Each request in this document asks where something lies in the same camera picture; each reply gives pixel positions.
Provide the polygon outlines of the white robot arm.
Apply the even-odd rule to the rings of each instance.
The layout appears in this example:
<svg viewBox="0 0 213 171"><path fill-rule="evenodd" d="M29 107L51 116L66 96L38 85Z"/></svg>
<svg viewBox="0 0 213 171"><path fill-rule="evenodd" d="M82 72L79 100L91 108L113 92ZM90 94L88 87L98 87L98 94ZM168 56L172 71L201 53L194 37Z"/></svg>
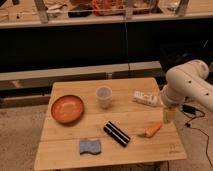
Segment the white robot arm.
<svg viewBox="0 0 213 171"><path fill-rule="evenodd" d="M176 109L186 97L213 112L213 85L206 81L208 75L209 67L202 60L191 60L166 72L167 84L160 92L165 123L173 120Z"/></svg>

